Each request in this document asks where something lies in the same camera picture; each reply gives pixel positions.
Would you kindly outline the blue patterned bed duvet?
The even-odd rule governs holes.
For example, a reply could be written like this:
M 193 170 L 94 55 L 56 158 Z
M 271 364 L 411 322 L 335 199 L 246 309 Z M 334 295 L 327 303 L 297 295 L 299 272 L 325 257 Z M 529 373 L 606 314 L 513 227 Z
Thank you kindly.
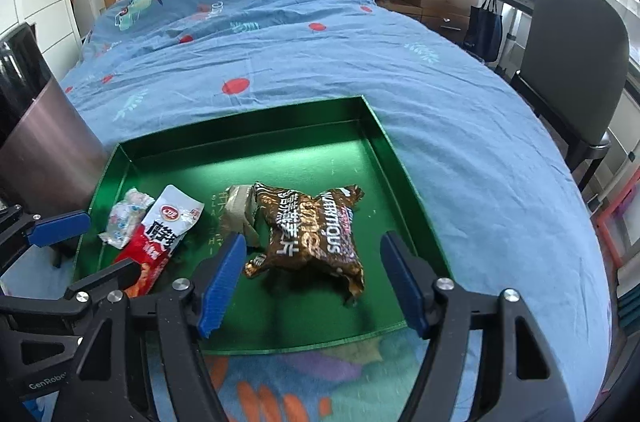
M 611 302 L 562 153 L 499 76 L 373 0 L 148 0 L 103 14 L 60 81 L 108 153 L 232 113 L 363 96 L 407 170 L 454 277 L 521 291 L 574 410 L 605 375 Z

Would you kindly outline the white cartoon candy packet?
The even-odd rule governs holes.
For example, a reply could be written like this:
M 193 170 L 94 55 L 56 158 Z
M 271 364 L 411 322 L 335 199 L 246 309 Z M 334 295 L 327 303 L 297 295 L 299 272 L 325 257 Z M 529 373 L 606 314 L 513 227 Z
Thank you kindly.
M 134 235 L 148 208 L 155 199 L 137 188 L 130 188 L 111 208 L 104 232 L 99 239 L 115 249 L 124 249 Z

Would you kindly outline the long red white snack bag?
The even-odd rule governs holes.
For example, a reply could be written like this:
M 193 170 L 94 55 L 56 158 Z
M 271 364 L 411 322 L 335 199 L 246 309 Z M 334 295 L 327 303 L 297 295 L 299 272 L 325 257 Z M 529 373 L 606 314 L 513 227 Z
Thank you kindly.
M 115 263 L 132 260 L 140 266 L 138 280 L 125 289 L 128 298 L 151 291 L 172 253 L 204 210 L 197 201 L 174 185 L 167 185 L 149 208 Z

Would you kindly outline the grey office chair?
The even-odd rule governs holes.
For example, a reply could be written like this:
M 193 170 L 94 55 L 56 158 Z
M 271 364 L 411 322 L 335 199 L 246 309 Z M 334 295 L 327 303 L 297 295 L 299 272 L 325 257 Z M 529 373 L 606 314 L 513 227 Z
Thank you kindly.
M 567 144 L 564 161 L 589 167 L 583 190 L 611 147 L 608 126 L 623 94 L 629 37 L 605 0 L 535 0 L 520 69 L 512 88 Z

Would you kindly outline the small beige candy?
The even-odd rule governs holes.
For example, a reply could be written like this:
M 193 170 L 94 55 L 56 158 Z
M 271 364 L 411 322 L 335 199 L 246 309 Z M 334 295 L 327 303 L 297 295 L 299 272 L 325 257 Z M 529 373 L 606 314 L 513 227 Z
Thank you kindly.
M 232 185 L 224 192 L 224 207 L 219 230 L 222 238 L 231 234 L 244 236 L 247 246 L 259 247 L 259 235 L 255 222 L 257 202 L 253 185 Z

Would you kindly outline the black brown electric kettle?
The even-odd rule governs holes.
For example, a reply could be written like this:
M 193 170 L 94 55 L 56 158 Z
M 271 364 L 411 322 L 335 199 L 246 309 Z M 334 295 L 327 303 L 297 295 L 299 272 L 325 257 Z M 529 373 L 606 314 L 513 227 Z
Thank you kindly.
M 43 217 L 88 208 L 107 152 L 44 60 L 34 28 L 1 36 L 1 197 Z

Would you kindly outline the dark blue tote bag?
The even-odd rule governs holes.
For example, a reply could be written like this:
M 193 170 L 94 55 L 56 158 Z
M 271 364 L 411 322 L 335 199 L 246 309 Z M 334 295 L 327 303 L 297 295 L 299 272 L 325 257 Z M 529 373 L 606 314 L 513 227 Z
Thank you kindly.
M 472 6 L 469 28 L 462 42 L 466 52 L 493 63 L 498 60 L 502 40 L 502 16 L 497 0 L 484 0 L 481 6 Z

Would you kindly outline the brown gold cereal bar packet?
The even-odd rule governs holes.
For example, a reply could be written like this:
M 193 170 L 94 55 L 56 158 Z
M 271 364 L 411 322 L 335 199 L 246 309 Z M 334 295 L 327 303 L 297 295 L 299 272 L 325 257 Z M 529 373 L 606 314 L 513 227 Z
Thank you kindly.
M 364 192 L 357 185 L 330 188 L 317 196 L 263 183 L 254 185 L 258 212 L 269 227 L 267 249 L 249 259 L 244 275 L 312 266 L 344 278 L 349 296 L 363 294 L 364 270 L 356 247 L 354 208 Z

